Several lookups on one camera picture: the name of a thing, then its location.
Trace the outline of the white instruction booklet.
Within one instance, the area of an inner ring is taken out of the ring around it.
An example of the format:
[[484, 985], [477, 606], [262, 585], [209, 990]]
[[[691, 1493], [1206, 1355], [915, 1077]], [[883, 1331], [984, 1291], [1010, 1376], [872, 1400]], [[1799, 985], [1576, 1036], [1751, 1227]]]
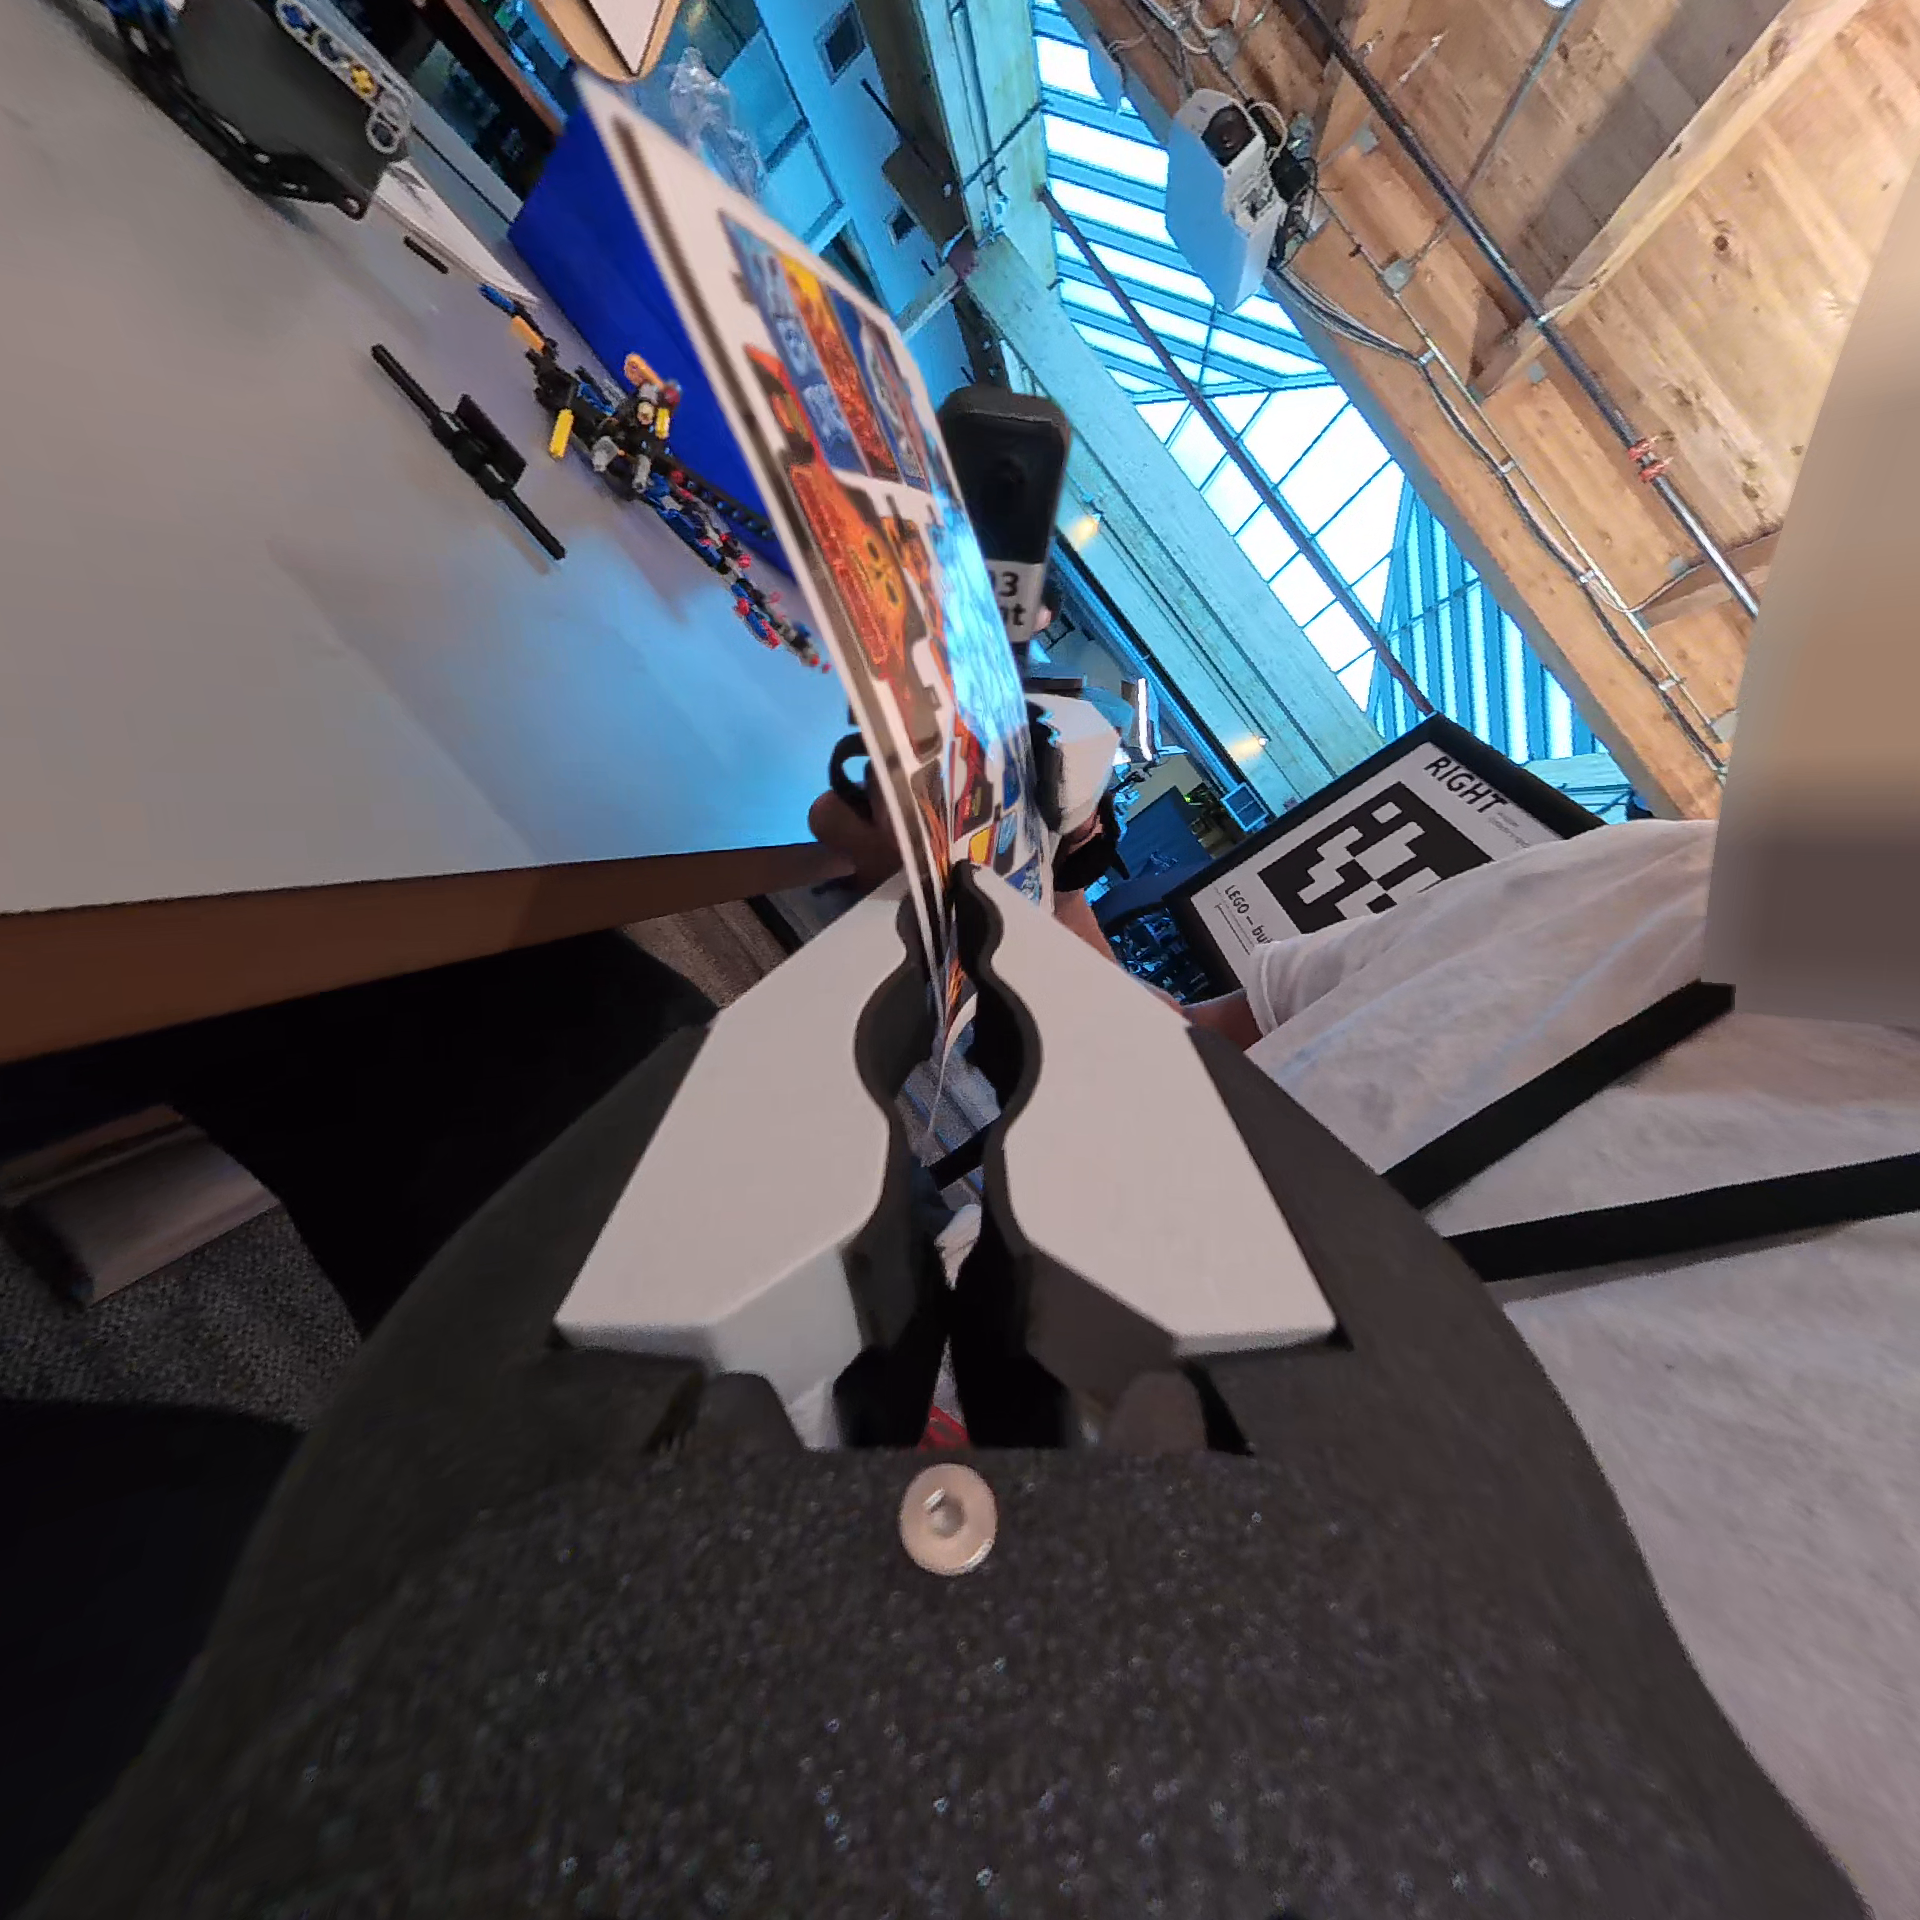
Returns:
[[504, 258], [443, 209], [443, 193], [406, 154], [398, 154], [378, 175], [373, 209], [398, 234], [411, 234], [429, 253], [439, 253], [449, 265], [449, 275], [469, 275], [484, 291], [484, 304], [494, 304], [504, 312], [536, 312], [536, 291], [504, 269]]

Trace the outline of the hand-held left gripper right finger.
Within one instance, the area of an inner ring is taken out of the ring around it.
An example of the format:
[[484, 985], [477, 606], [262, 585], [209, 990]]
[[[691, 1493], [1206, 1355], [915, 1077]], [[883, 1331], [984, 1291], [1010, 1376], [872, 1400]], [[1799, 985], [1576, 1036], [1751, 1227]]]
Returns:
[[1000, 1089], [947, 1310], [966, 1443], [1074, 1448], [1143, 1376], [1331, 1340], [1252, 1163], [1273, 1085], [984, 864], [955, 874], [955, 950]]

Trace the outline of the person's white shirt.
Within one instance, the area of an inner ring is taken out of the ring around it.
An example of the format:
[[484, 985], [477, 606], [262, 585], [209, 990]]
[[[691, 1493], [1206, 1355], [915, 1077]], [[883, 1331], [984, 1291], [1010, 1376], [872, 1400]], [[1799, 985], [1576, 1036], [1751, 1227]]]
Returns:
[[[1374, 1174], [1703, 977], [1713, 823], [1633, 823], [1252, 963], [1250, 1063]], [[1451, 1190], [1441, 1234], [1915, 1155], [1915, 1023], [1717, 1016]], [[1920, 1906], [1920, 1227], [1510, 1282], [1662, 1607], [1869, 1911]]]

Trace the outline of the person's right hand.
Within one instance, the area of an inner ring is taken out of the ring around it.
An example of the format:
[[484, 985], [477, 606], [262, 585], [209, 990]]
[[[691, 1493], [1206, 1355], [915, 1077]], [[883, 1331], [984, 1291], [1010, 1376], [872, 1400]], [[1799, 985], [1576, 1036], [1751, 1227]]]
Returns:
[[857, 782], [857, 805], [846, 805], [842, 788], [820, 788], [820, 797], [811, 805], [811, 836], [813, 836], [835, 861], [846, 861], [846, 884], [852, 884], [852, 894], [872, 894], [872, 884], [883, 884], [883, 876], [901, 874], [901, 856], [899, 856], [899, 836], [892, 836], [892, 811], [883, 811], [883, 797], [878, 797], [872, 775]]

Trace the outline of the black lego axle with connector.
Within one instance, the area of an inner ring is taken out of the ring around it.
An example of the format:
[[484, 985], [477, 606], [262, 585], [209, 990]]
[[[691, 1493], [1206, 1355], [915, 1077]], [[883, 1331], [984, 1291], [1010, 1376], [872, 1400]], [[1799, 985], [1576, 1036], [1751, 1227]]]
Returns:
[[516, 514], [516, 529], [552, 557], [562, 564], [562, 540], [521, 501], [521, 473], [524, 461], [504, 440], [504, 424], [460, 397], [449, 411], [439, 411], [411, 369], [399, 369], [399, 356], [392, 344], [373, 344], [373, 363], [398, 380], [398, 397], [429, 420], [435, 445], [443, 445], [443, 461], [504, 509]]

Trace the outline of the black lego model chassis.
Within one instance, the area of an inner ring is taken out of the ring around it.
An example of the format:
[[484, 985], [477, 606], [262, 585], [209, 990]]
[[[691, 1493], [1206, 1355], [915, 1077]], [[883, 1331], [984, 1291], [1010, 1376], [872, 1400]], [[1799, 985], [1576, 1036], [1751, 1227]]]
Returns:
[[411, 142], [385, 4], [110, 0], [131, 82], [248, 193], [373, 215]]

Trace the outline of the colourful lego sticker sheet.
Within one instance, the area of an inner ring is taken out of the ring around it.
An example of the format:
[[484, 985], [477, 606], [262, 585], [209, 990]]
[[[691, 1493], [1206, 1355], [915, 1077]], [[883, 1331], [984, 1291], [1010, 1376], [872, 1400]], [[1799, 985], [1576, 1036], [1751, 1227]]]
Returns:
[[947, 1075], [980, 1013], [955, 874], [1000, 874], [1042, 906], [1048, 845], [1029, 699], [921, 369], [883, 306], [631, 103], [608, 82], [586, 82], [577, 103], [846, 693], [915, 906]]

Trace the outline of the clear plastic bag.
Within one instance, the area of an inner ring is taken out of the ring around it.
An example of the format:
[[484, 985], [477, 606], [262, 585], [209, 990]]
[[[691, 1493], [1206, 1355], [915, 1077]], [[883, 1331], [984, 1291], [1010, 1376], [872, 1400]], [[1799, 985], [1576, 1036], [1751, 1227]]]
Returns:
[[695, 142], [741, 142], [737, 95], [729, 82], [705, 62], [705, 50], [683, 46], [683, 54], [662, 66], [662, 112], [669, 131]]

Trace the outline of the blue plastic bin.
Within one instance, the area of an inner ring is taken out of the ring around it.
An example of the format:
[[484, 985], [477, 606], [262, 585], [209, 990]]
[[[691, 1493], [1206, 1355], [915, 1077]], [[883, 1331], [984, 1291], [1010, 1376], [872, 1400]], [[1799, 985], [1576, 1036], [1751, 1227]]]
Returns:
[[620, 172], [601, 131], [591, 127], [591, 105], [562, 122], [507, 241], [608, 369], [638, 353], [660, 376], [683, 392], [669, 450], [755, 518], [774, 518], [757, 477], [705, 376], [691, 329], [680, 321], [662, 269], [625, 209]]

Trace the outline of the black framed marker sign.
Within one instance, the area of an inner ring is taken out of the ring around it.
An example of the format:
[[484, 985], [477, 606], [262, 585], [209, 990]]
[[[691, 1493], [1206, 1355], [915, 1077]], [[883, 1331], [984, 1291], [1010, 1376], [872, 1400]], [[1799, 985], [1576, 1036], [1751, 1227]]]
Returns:
[[1589, 829], [1596, 811], [1431, 718], [1176, 884], [1170, 910], [1198, 969], [1237, 990], [1281, 943], [1374, 924], [1454, 874]]

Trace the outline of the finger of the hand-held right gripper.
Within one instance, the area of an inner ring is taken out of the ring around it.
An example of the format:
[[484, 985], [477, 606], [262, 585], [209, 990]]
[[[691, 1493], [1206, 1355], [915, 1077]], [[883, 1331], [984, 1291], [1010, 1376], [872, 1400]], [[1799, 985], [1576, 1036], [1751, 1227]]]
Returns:
[[1029, 693], [1029, 757], [1048, 894], [1119, 874], [1119, 728], [1065, 693]]

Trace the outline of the white ceiling projector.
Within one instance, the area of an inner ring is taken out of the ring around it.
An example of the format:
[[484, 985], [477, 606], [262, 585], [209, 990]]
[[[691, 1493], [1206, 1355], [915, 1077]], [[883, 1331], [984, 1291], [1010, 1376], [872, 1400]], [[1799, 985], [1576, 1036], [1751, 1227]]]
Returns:
[[1221, 312], [1250, 306], [1307, 234], [1316, 163], [1309, 122], [1286, 127], [1269, 103], [1190, 89], [1170, 127], [1170, 234]]

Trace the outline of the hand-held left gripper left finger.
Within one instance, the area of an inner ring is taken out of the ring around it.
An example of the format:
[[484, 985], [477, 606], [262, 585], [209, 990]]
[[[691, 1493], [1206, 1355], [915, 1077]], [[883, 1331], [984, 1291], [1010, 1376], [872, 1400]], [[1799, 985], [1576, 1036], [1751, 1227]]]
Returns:
[[892, 876], [695, 1036], [557, 1338], [755, 1376], [811, 1448], [908, 1443], [883, 1389], [941, 1260], [899, 1089], [928, 1049], [921, 928]]

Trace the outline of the metal ceiling pipe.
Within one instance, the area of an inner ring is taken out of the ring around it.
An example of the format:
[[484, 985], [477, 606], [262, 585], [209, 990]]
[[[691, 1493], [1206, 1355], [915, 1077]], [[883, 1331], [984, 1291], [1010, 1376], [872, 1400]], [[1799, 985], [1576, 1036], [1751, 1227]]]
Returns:
[[1363, 50], [1341, 38], [1341, 24], [1331, 24], [1331, 11], [1316, 0], [1299, 4], [1326, 46], [1331, 62], [1355, 82], [1363, 105], [1398, 135], [1398, 149], [1409, 154], [1409, 172], [1431, 180], [1431, 193], [1441, 199], [1451, 225], [1466, 234], [1466, 246], [1491, 265], [1501, 291], [1516, 304], [1516, 330], [1529, 330], [1589, 397], [1589, 411], [1607, 420], [1607, 432], [1617, 440], [1617, 450], [1638, 463], [1638, 481], [1677, 514], [1677, 529], [1697, 540], [1697, 550], [1704, 557], [1704, 574], [1730, 587], [1730, 602], [1758, 620], [1758, 587], [1744, 585], [1744, 574], [1730, 564], [1730, 550], [1704, 534], [1704, 518], [1697, 514], [1697, 501], [1655, 477], [1655, 461], [1644, 445], [1644, 432], [1624, 420], [1624, 411], [1610, 399], [1610, 392], [1596, 376], [1596, 363], [1569, 344], [1569, 330], [1558, 329], [1558, 312], [1524, 291], [1524, 275], [1510, 269], [1510, 258], [1501, 253], [1501, 241], [1479, 225], [1466, 190], [1431, 154], [1431, 142], [1409, 131], [1409, 122], [1387, 103], [1387, 89], [1374, 82], [1374, 66], [1363, 62]]

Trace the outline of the pile of small lego pieces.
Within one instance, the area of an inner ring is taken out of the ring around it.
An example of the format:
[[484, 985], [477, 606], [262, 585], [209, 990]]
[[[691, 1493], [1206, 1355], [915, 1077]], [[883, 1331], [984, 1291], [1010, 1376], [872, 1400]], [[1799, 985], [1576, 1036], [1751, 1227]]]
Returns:
[[494, 283], [477, 283], [477, 294], [507, 312], [507, 330], [524, 353], [536, 399], [544, 411], [544, 461], [586, 461], [615, 501], [647, 509], [691, 557], [729, 585], [737, 617], [757, 647], [827, 669], [811, 620], [788, 617], [786, 594], [755, 574], [755, 557], [780, 557], [774, 518], [680, 461], [669, 420], [683, 392], [638, 353], [625, 356], [625, 392], [601, 392], [586, 363], [557, 356], [557, 341], [540, 330], [521, 294]]

